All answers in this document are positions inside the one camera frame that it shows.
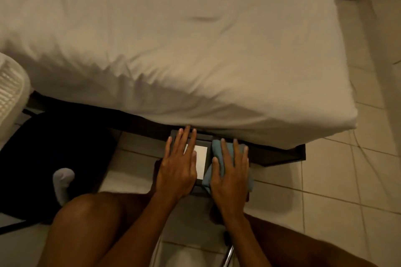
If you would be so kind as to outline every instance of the dark bed frame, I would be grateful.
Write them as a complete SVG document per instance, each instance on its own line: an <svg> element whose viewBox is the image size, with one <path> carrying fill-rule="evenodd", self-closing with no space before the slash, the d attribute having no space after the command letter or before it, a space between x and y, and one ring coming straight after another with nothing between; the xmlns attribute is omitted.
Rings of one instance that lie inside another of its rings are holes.
<svg viewBox="0 0 401 267"><path fill-rule="evenodd" d="M179 126L164 125L152 122L143 117L128 114L122 111L88 106L80 103L71 103L55 98L43 96L33 92L28 101L28 108L49 111L58 110L62 112L74 112L82 114L83 120L97 120L102 125L129 133L139 134L149 138L166 141L172 130ZM198 129L203 134L216 137L219 135ZM274 166L288 164L306 159L305 145L299 145L293 149L283 150L269 146L257 145L249 142L242 142L249 146L249 161L262 166Z"/></svg>

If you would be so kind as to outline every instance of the white bed sheet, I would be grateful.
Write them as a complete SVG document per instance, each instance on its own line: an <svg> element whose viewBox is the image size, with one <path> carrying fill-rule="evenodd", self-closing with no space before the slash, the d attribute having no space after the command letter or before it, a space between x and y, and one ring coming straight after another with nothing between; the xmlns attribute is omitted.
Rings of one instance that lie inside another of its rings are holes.
<svg viewBox="0 0 401 267"><path fill-rule="evenodd" d="M43 95L257 144L356 125L334 0L0 0L0 52Z"/></svg>

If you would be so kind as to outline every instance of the knee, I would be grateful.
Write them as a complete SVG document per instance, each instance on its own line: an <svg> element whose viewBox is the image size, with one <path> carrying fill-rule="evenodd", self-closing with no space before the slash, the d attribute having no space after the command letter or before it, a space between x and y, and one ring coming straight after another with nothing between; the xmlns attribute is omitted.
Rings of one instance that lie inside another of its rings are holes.
<svg viewBox="0 0 401 267"><path fill-rule="evenodd" d="M121 205L111 194L83 194L68 202L57 213L54 222L61 224L90 222L121 213Z"/></svg>

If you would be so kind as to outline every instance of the blue cloth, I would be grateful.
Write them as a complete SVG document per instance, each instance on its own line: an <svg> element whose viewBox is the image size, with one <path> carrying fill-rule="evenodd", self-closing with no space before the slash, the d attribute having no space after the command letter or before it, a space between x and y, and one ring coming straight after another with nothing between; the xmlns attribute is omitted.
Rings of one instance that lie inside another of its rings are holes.
<svg viewBox="0 0 401 267"><path fill-rule="evenodd" d="M230 152L230 156L231 156L231 159L234 164L233 143L227 143L227 148L228 148L228 152ZM239 152L243 153L244 148L245 148L244 144L239 145ZM212 141L212 151L213 151L213 155L218 158L218 163L220 164L220 177L223 177L225 168L224 168L223 153L221 151L221 143L219 140ZM210 178L211 177L212 177L212 165L210 165L209 168L207 169L207 171L203 177L203 181L202 181L203 187L205 187L205 189L209 192L209 194L211 194L211 191L210 191ZM253 189L253 178L252 178L250 172L248 174L248 189L249 189L249 191L252 191L252 189Z"/></svg>

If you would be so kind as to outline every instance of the white card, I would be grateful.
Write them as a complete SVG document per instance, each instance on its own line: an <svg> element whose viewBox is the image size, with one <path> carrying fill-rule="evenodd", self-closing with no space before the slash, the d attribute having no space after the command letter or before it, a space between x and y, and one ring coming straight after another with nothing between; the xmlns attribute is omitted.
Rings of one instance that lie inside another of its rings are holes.
<svg viewBox="0 0 401 267"><path fill-rule="evenodd" d="M207 154L207 147L195 145L194 151L197 152L197 174L198 179L203 179L203 172L206 163L206 154Z"/></svg>

